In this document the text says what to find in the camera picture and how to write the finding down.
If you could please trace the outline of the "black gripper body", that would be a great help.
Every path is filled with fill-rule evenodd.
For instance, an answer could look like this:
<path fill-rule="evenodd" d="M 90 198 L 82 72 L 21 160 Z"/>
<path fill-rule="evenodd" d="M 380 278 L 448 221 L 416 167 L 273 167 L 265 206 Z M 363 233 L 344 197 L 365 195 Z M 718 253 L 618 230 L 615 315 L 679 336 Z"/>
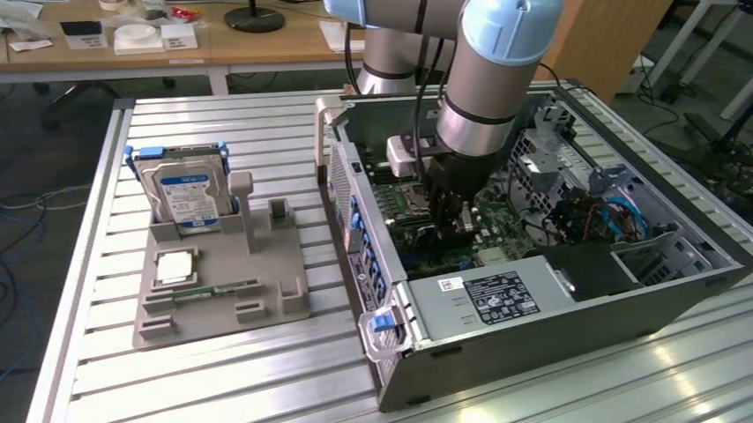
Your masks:
<path fill-rule="evenodd" d="M 494 154 L 482 157 L 458 153 L 434 155 L 427 171 L 430 215 L 442 234 L 456 234 L 456 220 L 475 205 L 475 196 L 484 188 L 494 171 Z"/>

